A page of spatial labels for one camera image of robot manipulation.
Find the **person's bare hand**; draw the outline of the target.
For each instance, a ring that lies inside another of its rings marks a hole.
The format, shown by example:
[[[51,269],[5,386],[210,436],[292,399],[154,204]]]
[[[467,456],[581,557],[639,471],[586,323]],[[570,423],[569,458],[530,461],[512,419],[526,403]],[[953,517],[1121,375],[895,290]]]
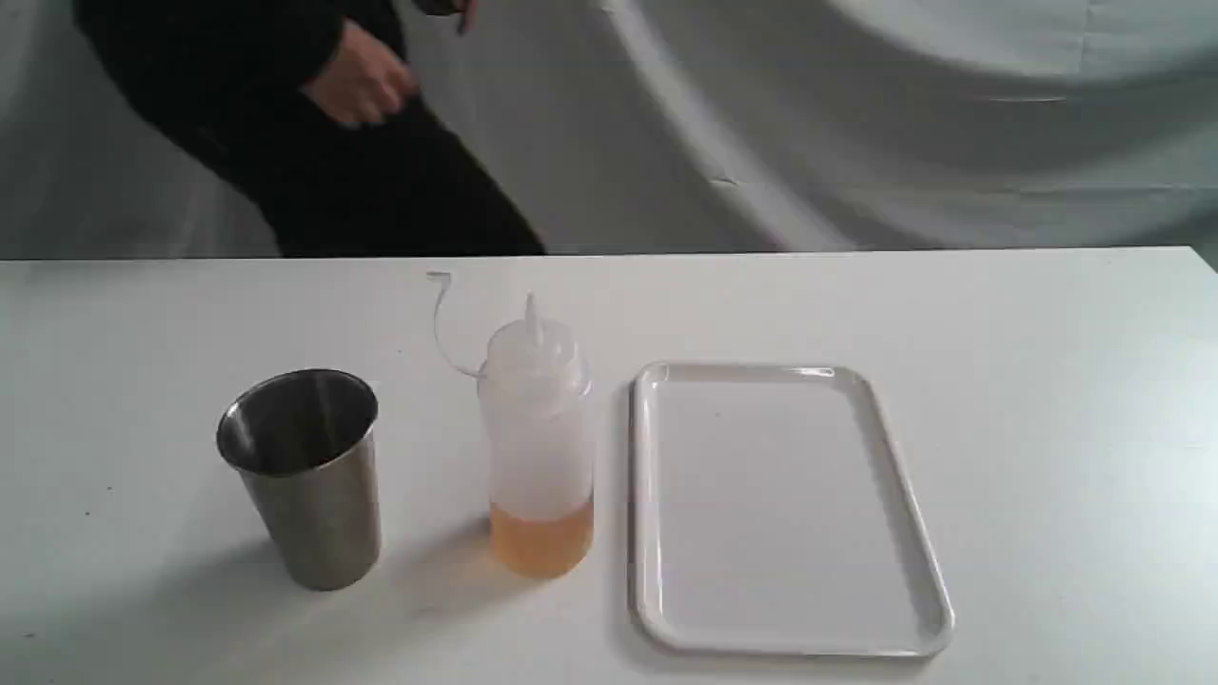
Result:
[[[382,126],[418,95],[413,69],[352,20],[343,20],[339,46],[302,94],[343,128]]]

